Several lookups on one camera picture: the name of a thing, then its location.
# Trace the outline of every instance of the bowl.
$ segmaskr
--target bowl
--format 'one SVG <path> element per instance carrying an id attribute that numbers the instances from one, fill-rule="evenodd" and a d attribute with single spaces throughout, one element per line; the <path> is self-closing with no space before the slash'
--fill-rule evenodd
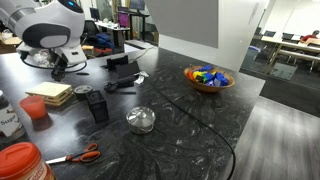
<path id="1" fill-rule="evenodd" d="M 233 79 L 233 77 L 226 73 L 225 71 L 221 70 L 221 69 L 217 69 L 217 68 L 213 68 L 211 70 L 209 70 L 208 72 L 220 72 L 220 73 L 223 73 L 225 78 L 228 79 L 229 83 L 227 86 L 221 86 L 221 87 L 217 87 L 217 86 L 207 86 L 205 84 L 202 84 L 200 82 L 197 82 L 197 81 L 193 81 L 191 79 L 188 78 L 188 72 L 190 71 L 195 71 L 195 70 L 198 70 L 202 68 L 202 66 L 193 66 L 193 67 L 190 67 L 190 68 L 187 68 L 184 70 L 184 75 L 186 76 L 186 78 L 188 79 L 190 85 L 200 91 L 204 91 L 204 92 L 208 92 L 208 93 L 216 93 L 216 92 L 219 92 L 219 91 L 222 91 L 224 89 L 227 89 L 227 88 L 230 88 L 234 85 L 235 81 Z"/>

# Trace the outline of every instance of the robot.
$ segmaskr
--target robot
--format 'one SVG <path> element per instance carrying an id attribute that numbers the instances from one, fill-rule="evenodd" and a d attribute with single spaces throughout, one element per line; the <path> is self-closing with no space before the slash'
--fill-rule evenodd
<path id="1" fill-rule="evenodd" d="M 53 0 L 43 7 L 33 0 L 0 0 L 0 21 L 22 39 L 17 47 L 22 60 L 40 49 L 57 55 L 51 73 L 57 81 L 64 77 L 68 65 L 87 60 L 80 45 L 84 13 L 72 0 Z"/>

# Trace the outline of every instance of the black cable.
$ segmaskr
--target black cable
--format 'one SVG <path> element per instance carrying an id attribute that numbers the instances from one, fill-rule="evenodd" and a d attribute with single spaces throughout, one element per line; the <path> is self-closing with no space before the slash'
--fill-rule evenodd
<path id="1" fill-rule="evenodd" d="M 87 62 L 84 62 L 84 65 L 83 65 L 82 68 L 77 69 L 77 70 L 74 70 L 74 71 L 65 71 L 65 73 L 66 73 L 66 74 L 69 74 L 69 73 L 79 72 L 79 71 L 83 70 L 83 69 L 86 68 L 86 67 L 87 67 Z"/>
<path id="2" fill-rule="evenodd" d="M 214 129 L 212 129 L 210 126 L 208 126 L 207 124 L 203 123 L 202 121 L 200 121 L 197 117 L 195 117 L 194 115 L 190 114 L 189 112 L 187 112 L 186 110 L 182 109 L 181 107 L 179 107 L 177 104 L 175 104 L 173 101 L 171 101 L 167 96 L 165 96 L 162 92 L 159 91 L 159 89 L 157 89 L 153 83 L 150 80 L 147 80 L 149 82 L 149 84 L 152 86 L 153 89 L 155 89 L 163 98 L 165 98 L 169 103 L 171 103 L 174 107 L 178 108 L 180 111 L 182 111 L 183 113 L 187 114 L 188 116 L 190 116 L 191 118 L 195 119 L 198 121 L 198 123 L 200 123 L 201 125 L 209 128 L 212 132 L 214 132 L 216 135 L 218 135 L 230 148 L 231 153 L 232 153 L 232 157 L 233 157 L 233 164 L 232 164 L 232 169 L 231 172 L 228 176 L 228 180 L 232 177 L 235 167 L 236 167 L 236 153 L 234 152 L 233 148 L 231 147 L 230 143 L 217 131 L 215 131 Z"/>
<path id="3" fill-rule="evenodd" d="M 152 48 L 154 48 L 154 47 L 155 47 L 155 46 L 147 49 L 147 50 L 146 50 L 144 53 L 142 53 L 140 56 L 136 57 L 135 59 L 130 59 L 130 61 L 136 61 L 136 60 L 140 59 L 142 56 L 146 55 L 147 52 L 148 52 L 150 49 L 152 49 Z"/>
<path id="4" fill-rule="evenodd" d="M 30 66 L 30 67 L 33 67 L 33 68 L 38 68 L 38 69 L 51 69 L 51 70 L 57 69 L 57 68 L 51 68 L 51 67 L 35 66 L 35 65 L 33 65 L 33 64 L 27 63 L 27 62 L 26 62 L 26 59 L 21 58 L 21 60 L 22 60 L 22 62 L 23 62 L 25 65 Z M 73 67 L 76 67 L 76 66 L 78 66 L 78 64 L 72 65 L 72 66 L 68 66 L 68 67 L 66 67 L 65 69 L 73 68 Z"/>

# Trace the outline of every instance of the red cup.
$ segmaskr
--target red cup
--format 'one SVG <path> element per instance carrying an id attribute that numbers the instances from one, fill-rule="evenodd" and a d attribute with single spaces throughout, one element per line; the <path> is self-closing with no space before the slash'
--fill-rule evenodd
<path id="1" fill-rule="evenodd" d="M 43 118 L 47 115 L 44 100 L 41 96 L 29 96 L 20 101 L 20 106 L 32 120 Z"/>

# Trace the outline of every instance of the orange scissors handle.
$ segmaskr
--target orange scissors handle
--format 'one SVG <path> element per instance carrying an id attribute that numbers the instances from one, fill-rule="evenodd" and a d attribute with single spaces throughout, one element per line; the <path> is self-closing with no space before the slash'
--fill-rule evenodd
<path id="1" fill-rule="evenodd" d="M 98 147 L 99 147 L 99 146 L 98 146 L 97 143 L 92 143 L 92 144 L 89 144 L 84 151 L 85 151 L 85 152 L 95 151 L 95 150 L 98 149 Z"/>
<path id="2" fill-rule="evenodd" d="M 66 157 L 66 161 L 71 162 L 92 162 L 98 159 L 101 155 L 99 151 L 95 151 L 98 149 L 97 143 L 92 143 L 87 146 L 84 152 L 76 154 L 76 155 L 69 155 Z"/>
<path id="3" fill-rule="evenodd" d="M 85 153 L 83 154 L 79 160 L 81 162 L 92 162 L 96 159 L 98 159 L 100 157 L 101 153 L 99 151 L 91 151 L 91 152 L 88 152 L 88 153 Z"/>

